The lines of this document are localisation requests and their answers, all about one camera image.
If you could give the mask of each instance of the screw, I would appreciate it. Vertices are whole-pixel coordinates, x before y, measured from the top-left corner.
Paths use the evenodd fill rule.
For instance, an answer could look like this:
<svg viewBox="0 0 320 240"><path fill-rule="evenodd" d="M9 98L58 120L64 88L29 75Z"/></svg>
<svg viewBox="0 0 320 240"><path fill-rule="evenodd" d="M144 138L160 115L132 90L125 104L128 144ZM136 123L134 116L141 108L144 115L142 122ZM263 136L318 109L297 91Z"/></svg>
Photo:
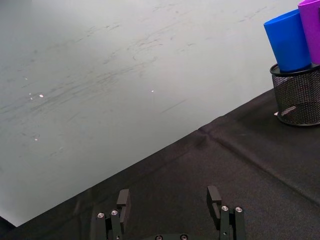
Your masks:
<svg viewBox="0 0 320 240"><path fill-rule="evenodd" d="M187 236L187 235L181 235L181 236L180 236L180 239L181 239L181 240L188 240L188 236Z"/></svg>
<svg viewBox="0 0 320 240"><path fill-rule="evenodd" d="M222 209L223 211L228 211L228 210L229 210L229 208L228 208L227 206L222 206L221 209Z"/></svg>
<svg viewBox="0 0 320 240"><path fill-rule="evenodd" d="M103 212L98 213L97 217L99 219L102 219L105 216L105 214Z"/></svg>
<svg viewBox="0 0 320 240"><path fill-rule="evenodd" d="M241 207L236 207L235 210L236 210L238 213L241 213L241 212L242 212L242 208L241 208Z"/></svg>
<svg viewBox="0 0 320 240"><path fill-rule="evenodd" d="M113 210L112 212L111 212L111 215L113 215L113 216L115 216L115 215L117 215L118 214L118 211L117 210Z"/></svg>

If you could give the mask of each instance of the table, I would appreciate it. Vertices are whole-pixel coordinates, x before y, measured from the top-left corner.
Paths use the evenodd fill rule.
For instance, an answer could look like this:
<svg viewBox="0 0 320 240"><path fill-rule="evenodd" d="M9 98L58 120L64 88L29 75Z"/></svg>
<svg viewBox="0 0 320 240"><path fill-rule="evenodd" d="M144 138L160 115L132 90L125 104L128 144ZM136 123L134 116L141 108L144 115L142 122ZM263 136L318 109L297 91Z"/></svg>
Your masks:
<svg viewBox="0 0 320 240"><path fill-rule="evenodd" d="M2 239L93 240L97 213L113 209L126 188L127 239L218 239L206 205L209 185L228 206L244 208L248 240L320 239L320 128L285 125L276 111L268 91Z"/></svg>

